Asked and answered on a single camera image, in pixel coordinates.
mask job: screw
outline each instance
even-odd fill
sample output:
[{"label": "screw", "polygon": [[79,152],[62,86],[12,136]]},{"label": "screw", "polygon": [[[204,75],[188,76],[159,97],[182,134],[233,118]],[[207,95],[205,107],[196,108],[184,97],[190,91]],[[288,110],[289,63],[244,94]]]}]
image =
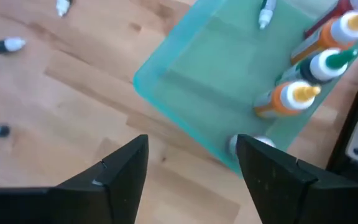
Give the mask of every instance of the screw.
[{"label": "screw", "polygon": [[358,148],[354,148],[354,149],[353,149],[353,152],[354,152],[355,155],[358,156]]}]

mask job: translucent plastic container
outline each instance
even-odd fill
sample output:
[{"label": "translucent plastic container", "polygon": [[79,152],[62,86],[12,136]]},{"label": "translucent plastic container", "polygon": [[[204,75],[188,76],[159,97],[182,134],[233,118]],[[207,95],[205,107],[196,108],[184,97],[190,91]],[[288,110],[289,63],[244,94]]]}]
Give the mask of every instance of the translucent plastic container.
[{"label": "translucent plastic container", "polygon": [[270,25],[259,30],[260,0],[198,0],[136,73],[135,89],[240,173],[225,150],[229,136],[264,135],[286,151],[336,84],[298,116],[268,121],[252,111],[255,97],[290,66],[303,31],[333,2],[277,0]]}]

